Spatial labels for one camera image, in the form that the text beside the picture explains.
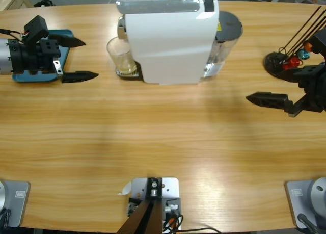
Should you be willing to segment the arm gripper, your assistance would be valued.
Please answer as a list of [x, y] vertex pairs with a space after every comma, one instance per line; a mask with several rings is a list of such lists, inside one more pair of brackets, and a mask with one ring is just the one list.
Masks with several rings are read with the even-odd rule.
[[[59, 46], [79, 47], [86, 45], [82, 40], [73, 36], [50, 34], [48, 39], [41, 39], [37, 43], [27, 45], [17, 40], [8, 39], [7, 46], [10, 51], [13, 74], [22, 74], [29, 71], [36, 74], [37, 71], [55, 73], [53, 61], [61, 56]], [[80, 83], [98, 77], [91, 71], [66, 72], [61, 77], [62, 83]]]
[[283, 70], [276, 77], [298, 83], [298, 87], [304, 90], [305, 95], [295, 103], [288, 99], [287, 94], [271, 92], [255, 92], [246, 99], [260, 107], [284, 110], [290, 117], [297, 116], [301, 111], [318, 113], [325, 111], [325, 62]]

